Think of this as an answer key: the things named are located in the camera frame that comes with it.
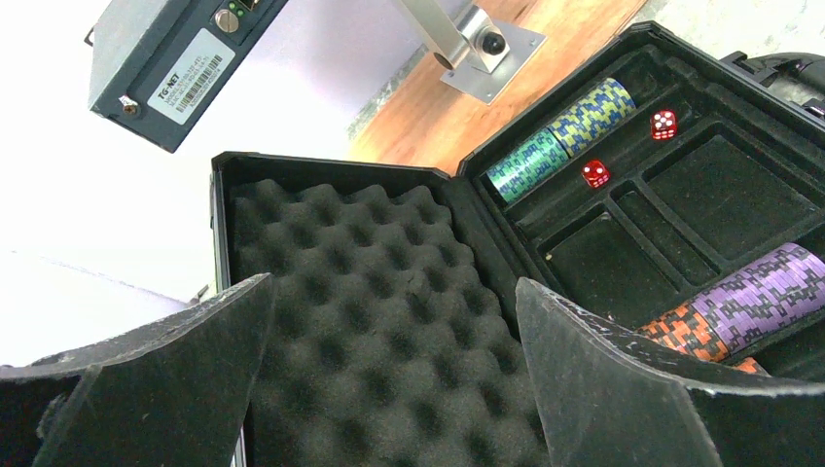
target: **white surface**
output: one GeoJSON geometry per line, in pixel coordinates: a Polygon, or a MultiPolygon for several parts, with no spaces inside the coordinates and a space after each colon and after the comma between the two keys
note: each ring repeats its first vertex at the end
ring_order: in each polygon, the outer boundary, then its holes
{"type": "Polygon", "coordinates": [[[186,307],[105,277],[12,252],[0,252],[0,297],[0,365],[17,367],[109,339],[186,307]]]}
{"type": "Polygon", "coordinates": [[[634,21],[649,19],[716,58],[825,54],[822,0],[649,0],[634,21]]]}
{"type": "Polygon", "coordinates": [[[86,108],[83,37],[106,5],[44,0],[37,24],[0,28],[0,250],[179,300],[214,275],[210,159],[226,150],[343,157],[346,127],[420,45],[391,0],[291,0],[170,155],[86,108]]]}

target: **red translucent dice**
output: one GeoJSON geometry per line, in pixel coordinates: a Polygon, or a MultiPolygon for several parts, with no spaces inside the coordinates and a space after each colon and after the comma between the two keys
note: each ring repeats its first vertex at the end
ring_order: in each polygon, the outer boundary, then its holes
{"type": "Polygon", "coordinates": [[[582,167],[582,176],[591,188],[598,188],[610,180],[610,172],[601,161],[592,160],[582,167]]]}
{"type": "Polygon", "coordinates": [[[670,139],[676,135],[676,114],[662,110],[650,118],[650,131],[653,139],[670,139]]]}

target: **egg crate foam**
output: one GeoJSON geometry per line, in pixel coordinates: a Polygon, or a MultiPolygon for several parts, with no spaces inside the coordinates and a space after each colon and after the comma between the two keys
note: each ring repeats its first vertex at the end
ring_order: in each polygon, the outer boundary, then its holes
{"type": "Polygon", "coordinates": [[[277,278],[253,465],[548,465],[520,344],[426,187],[232,188],[233,282],[277,278]]]}

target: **screw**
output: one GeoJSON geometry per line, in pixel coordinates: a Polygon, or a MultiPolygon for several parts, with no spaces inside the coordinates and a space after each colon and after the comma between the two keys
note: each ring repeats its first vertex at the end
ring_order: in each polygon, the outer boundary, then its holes
{"type": "Polygon", "coordinates": [[[227,34],[232,34],[240,27],[237,16],[229,10],[221,10],[215,14],[215,24],[227,34]]]}
{"type": "Polygon", "coordinates": [[[130,117],[134,117],[137,115],[137,112],[140,110],[140,106],[137,104],[125,104],[124,105],[124,113],[129,115],[130,117]]]}
{"type": "Polygon", "coordinates": [[[507,41],[504,36],[497,32],[490,32],[484,36],[482,41],[482,50],[490,55],[498,55],[504,52],[507,48],[507,41]]]}

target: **barcode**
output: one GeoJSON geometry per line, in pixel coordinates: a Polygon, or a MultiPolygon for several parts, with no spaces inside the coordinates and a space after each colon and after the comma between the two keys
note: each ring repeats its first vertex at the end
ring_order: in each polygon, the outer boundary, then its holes
{"type": "Polygon", "coordinates": [[[209,62],[209,65],[205,70],[203,70],[203,73],[197,77],[197,81],[195,81],[192,87],[186,92],[186,95],[183,96],[183,99],[181,99],[176,109],[178,112],[183,113],[183,111],[189,107],[189,104],[191,104],[195,99],[197,93],[200,92],[204,86],[206,86],[206,82],[209,81],[209,78],[211,78],[212,75],[218,71],[218,65],[220,65],[222,61],[224,60],[218,55],[212,57],[212,61],[209,62]]]}

